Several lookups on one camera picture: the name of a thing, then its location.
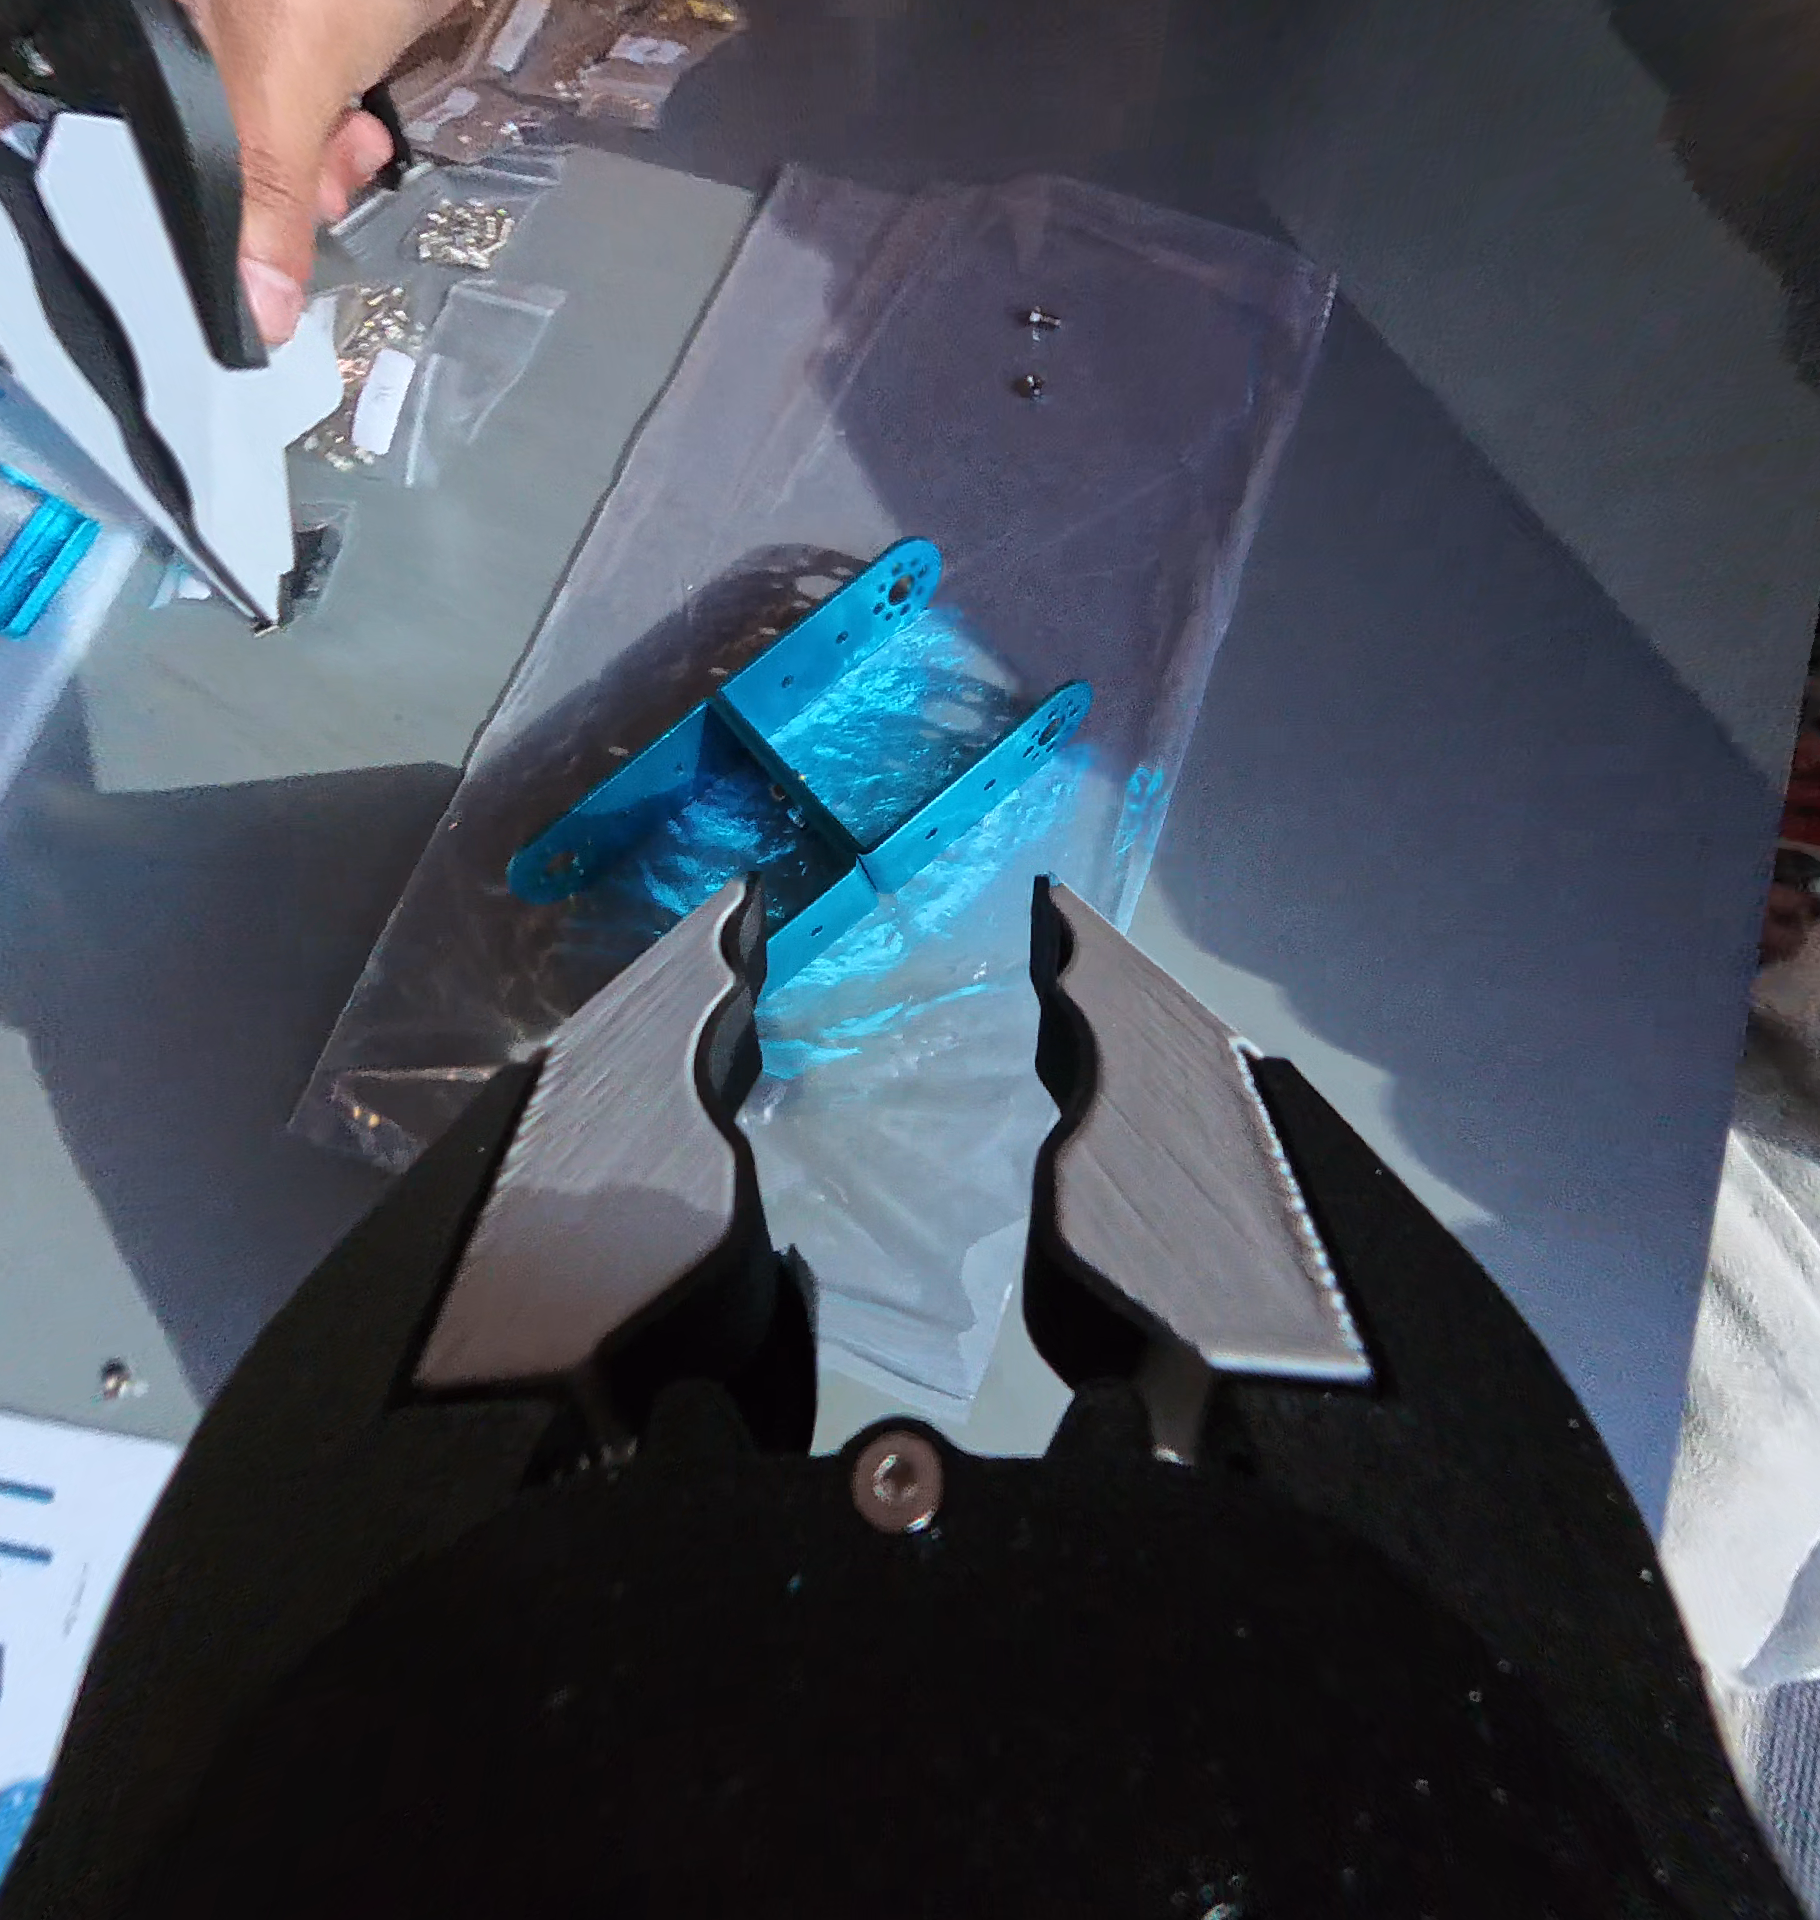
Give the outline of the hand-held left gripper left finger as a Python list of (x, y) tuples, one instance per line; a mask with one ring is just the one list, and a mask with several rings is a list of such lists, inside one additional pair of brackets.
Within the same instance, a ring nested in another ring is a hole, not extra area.
[(736, 1116), (758, 1075), (762, 900), (736, 877), (540, 1055), (413, 1383), (457, 1395), (761, 1349), (778, 1255)]

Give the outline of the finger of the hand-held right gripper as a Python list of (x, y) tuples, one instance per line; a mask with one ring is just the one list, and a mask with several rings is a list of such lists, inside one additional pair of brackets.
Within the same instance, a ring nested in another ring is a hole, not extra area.
[(35, 208), (106, 337), (108, 400), (156, 527), (260, 631), (287, 616), (297, 564), (289, 446), (331, 414), (341, 376), (331, 307), (299, 320), (265, 364), (217, 361), (135, 139), (61, 110), (33, 161)]
[(0, 364), (155, 531), (241, 612), (251, 593), (194, 525), (194, 490), (151, 419), (124, 320), (58, 236), (33, 161), (0, 141)]

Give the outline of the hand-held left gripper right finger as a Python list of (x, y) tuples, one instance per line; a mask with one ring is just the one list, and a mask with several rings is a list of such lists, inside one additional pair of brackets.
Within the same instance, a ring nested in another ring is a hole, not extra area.
[(1040, 1358), (1071, 1392), (1130, 1385), (1182, 1467), (1225, 1379), (1370, 1383), (1259, 1052), (1056, 879), (1034, 882), (1030, 947), (1056, 1110), (1020, 1273)]

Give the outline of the blue metal bracket assembly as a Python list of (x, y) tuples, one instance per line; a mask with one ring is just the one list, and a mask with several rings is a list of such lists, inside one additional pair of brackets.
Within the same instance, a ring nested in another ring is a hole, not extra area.
[(609, 889), (689, 823), (761, 874), (769, 989), (978, 829), (1077, 738), (1086, 680), (1014, 698), (938, 660), (943, 557), (906, 540), (780, 631), (509, 857), (513, 900)]

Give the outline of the person's right hand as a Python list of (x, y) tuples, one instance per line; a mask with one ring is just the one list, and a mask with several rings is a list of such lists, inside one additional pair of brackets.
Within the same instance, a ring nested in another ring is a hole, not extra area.
[(393, 158), (360, 107), (453, 2), (189, 2), (238, 142), (238, 283), (260, 341), (304, 316), (317, 233)]

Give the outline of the pile of small screw bags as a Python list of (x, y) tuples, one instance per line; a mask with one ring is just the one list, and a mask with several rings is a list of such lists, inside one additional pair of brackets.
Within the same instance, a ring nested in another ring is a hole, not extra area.
[(740, 2), (455, 6), (401, 60), (396, 160), (327, 229), (311, 311), (341, 396), (293, 453), (343, 479), (434, 486), (513, 393), (563, 293), (513, 249), (595, 124), (652, 131), (749, 27)]

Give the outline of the white instruction sheet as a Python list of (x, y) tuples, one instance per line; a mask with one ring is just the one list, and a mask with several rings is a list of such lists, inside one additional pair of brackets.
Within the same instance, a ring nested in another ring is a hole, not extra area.
[(179, 1450), (0, 1411), (0, 1793), (47, 1775)]

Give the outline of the large clear plastic bag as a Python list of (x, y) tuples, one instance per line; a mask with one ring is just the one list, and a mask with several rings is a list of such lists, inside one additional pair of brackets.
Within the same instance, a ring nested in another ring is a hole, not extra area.
[[(1060, 329), (1034, 341), (1018, 311)], [(689, 823), (532, 906), (509, 857), (812, 601), (933, 542), (938, 660), (1077, 738), (816, 964), (758, 998), (740, 1123), (825, 1355), (970, 1400), (1018, 1284), (1034, 1163), (1035, 877), (1140, 897), (1263, 497), (1329, 321), (1279, 246), (1086, 183), (891, 193), (786, 169), (374, 940), (297, 1136), (405, 1169), (749, 855)], [(1023, 404), (1006, 382), (1042, 371)]]

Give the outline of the small blue metal bracket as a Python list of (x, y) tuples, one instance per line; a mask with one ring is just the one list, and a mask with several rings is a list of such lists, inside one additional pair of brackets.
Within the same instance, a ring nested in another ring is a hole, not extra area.
[(101, 522), (0, 456), (0, 637), (27, 639), (90, 557)]

